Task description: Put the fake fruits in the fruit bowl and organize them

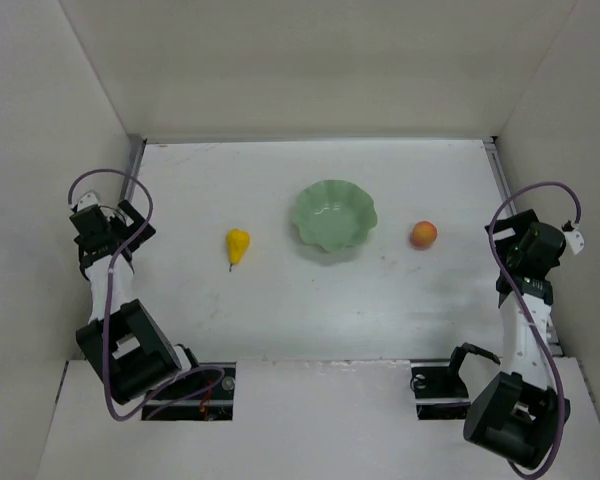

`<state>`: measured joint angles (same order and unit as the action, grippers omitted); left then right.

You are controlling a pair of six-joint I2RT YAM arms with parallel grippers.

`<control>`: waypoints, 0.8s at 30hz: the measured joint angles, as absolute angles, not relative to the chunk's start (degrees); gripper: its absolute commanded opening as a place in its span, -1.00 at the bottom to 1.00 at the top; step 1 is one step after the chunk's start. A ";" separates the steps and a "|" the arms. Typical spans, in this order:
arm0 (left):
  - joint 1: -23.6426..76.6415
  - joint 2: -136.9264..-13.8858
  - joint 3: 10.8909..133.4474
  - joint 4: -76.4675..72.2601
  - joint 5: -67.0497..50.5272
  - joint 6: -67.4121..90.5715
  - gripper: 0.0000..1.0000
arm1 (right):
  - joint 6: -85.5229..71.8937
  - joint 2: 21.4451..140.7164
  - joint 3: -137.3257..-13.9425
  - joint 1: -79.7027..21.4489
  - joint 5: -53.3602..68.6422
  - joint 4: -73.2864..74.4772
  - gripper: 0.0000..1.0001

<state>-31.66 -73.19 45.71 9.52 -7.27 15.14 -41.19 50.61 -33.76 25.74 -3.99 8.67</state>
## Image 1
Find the orange red fake peach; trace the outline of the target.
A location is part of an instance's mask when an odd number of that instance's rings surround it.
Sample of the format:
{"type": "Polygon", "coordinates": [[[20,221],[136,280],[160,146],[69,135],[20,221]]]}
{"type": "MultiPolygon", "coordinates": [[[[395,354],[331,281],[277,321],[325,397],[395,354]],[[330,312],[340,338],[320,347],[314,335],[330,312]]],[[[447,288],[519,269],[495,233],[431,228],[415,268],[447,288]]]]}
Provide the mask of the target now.
{"type": "Polygon", "coordinates": [[[427,249],[436,241],[438,231],[436,226],[429,221],[417,222],[410,233],[411,245],[417,249],[427,249]]]}

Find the yellow fake pear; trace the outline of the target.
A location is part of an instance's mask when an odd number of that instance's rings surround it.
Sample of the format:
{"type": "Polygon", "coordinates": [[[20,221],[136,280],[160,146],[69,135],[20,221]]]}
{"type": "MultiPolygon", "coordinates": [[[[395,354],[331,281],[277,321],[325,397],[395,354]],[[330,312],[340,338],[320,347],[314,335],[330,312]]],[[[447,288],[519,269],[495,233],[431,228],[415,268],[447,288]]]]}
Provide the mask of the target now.
{"type": "Polygon", "coordinates": [[[238,265],[250,246],[251,237],[248,232],[232,229],[226,235],[226,248],[229,261],[229,271],[238,265]]]}

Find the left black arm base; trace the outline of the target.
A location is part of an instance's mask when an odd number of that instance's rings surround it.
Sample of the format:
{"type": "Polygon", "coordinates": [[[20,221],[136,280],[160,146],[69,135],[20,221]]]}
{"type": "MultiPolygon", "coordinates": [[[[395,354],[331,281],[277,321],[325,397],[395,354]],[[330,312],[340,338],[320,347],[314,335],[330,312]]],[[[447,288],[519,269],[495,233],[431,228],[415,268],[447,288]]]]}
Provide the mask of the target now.
{"type": "Polygon", "coordinates": [[[141,411],[142,421],[231,421],[236,392],[236,364],[217,364],[224,370],[196,373],[162,391],[141,411]]]}

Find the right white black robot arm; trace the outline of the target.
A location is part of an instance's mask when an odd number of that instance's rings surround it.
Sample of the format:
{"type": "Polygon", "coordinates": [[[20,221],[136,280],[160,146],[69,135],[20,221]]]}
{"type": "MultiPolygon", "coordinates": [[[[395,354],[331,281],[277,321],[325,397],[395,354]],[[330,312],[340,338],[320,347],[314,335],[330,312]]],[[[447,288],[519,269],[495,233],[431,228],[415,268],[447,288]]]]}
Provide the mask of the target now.
{"type": "Polygon", "coordinates": [[[501,368],[468,409],[463,437],[510,463],[536,470],[570,414],[549,358],[554,295],[547,275],[560,265],[563,232],[530,209],[486,228],[513,234],[494,242],[505,271],[496,281],[503,321],[501,368]]]}

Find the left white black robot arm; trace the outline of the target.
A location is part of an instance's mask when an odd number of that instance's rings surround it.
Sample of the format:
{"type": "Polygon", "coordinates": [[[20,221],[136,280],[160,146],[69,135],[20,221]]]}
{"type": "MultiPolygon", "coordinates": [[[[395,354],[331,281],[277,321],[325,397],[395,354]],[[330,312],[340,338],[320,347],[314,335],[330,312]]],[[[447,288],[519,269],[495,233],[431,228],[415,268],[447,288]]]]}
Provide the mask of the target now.
{"type": "Polygon", "coordinates": [[[113,282],[108,282],[110,260],[117,248],[139,231],[145,218],[126,200],[117,207],[101,203],[93,191],[83,195],[69,217],[78,235],[79,268],[91,288],[92,312],[77,330],[76,341],[86,360],[102,377],[104,315],[107,292],[112,292],[109,322],[109,378],[111,396],[124,405],[164,382],[174,382],[198,362],[190,349],[174,345],[132,291],[132,254],[156,230],[149,225],[117,257],[113,282]]]}

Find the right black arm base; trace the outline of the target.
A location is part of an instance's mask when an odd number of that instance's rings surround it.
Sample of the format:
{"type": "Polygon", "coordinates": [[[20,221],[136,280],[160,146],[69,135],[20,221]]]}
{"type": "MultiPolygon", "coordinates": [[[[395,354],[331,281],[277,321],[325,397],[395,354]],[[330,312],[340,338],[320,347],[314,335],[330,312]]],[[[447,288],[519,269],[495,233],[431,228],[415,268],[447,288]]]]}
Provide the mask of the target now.
{"type": "Polygon", "coordinates": [[[410,388],[421,421],[464,420],[471,406],[459,368],[449,363],[412,363],[410,388]]]}

